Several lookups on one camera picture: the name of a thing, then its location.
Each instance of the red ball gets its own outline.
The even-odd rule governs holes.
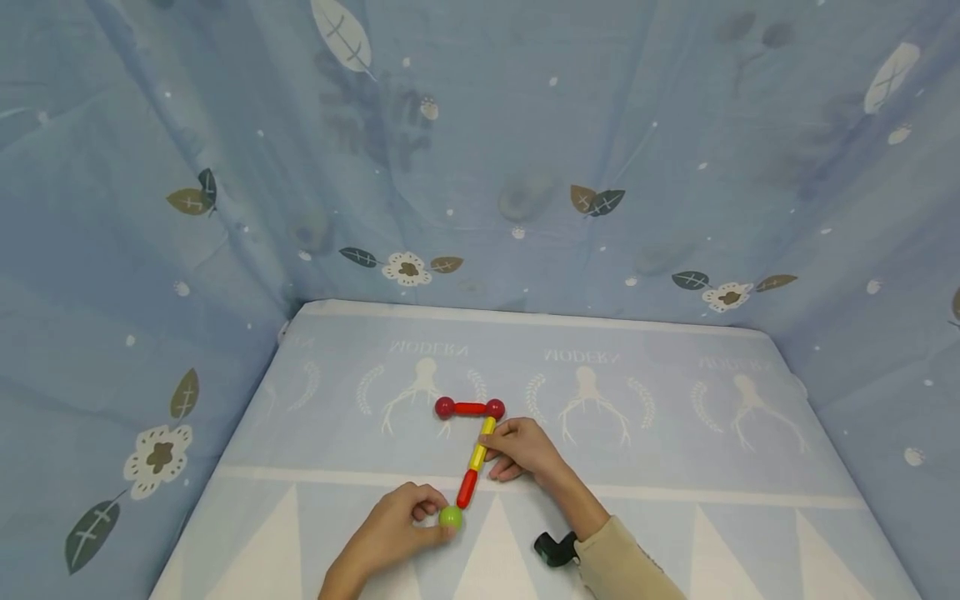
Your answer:
[[[433,410],[436,411],[437,417],[440,417],[441,420],[447,420],[453,417],[453,404],[453,398],[441,396],[437,403],[433,405]]]
[[[494,398],[493,400],[487,402],[487,414],[493,417],[496,420],[503,419],[503,415],[507,412],[507,407],[503,405],[503,402]]]

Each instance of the left hand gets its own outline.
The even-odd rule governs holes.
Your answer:
[[[409,559],[421,550],[453,539],[451,527],[415,527],[446,507],[444,495],[432,486],[407,482],[380,498],[370,516],[353,534],[337,561],[346,561],[351,570],[367,578],[388,566]]]

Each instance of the red rod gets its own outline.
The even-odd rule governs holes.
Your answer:
[[[457,402],[453,405],[454,415],[486,415],[487,405],[480,402]]]
[[[472,468],[467,471],[467,474],[464,475],[464,483],[460,484],[460,492],[457,494],[457,506],[461,510],[465,509],[470,504],[470,499],[473,498],[473,488],[477,485],[477,472]]]

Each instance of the yellow magnetic stick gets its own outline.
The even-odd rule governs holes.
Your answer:
[[[487,417],[483,419],[483,427],[480,428],[480,435],[489,436],[493,433],[493,430],[496,428],[496,419],[493,417]],[[480,472],[480,468],[483,466],[483,459],[487,457],[487,449],[478,444],[473,449],[473,456],[470,457],[470,468]]]

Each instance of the red magnetic stick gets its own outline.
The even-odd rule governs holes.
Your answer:
[[[465,509],[473,498],[473,488],[477,485],[477,472],[472,468],[464,475],[464,483],[460,484],[460,492],[457,493],[457,506],[460,510]]]
[[[487,409],[487,414],[496,420],[503,419],[503,415],[507,412],[507,407],[497,398],[487,402],[485,408]]]
[[[486,415],[487,405],[480,402],[457,402],[453,405],[456,415]]]
[[[441,396],[440,399],[437,400],[437,403],[433,405],[433,410],[441,420],[447,420],[453,417],[453,406],[453,398],[450,396]]]

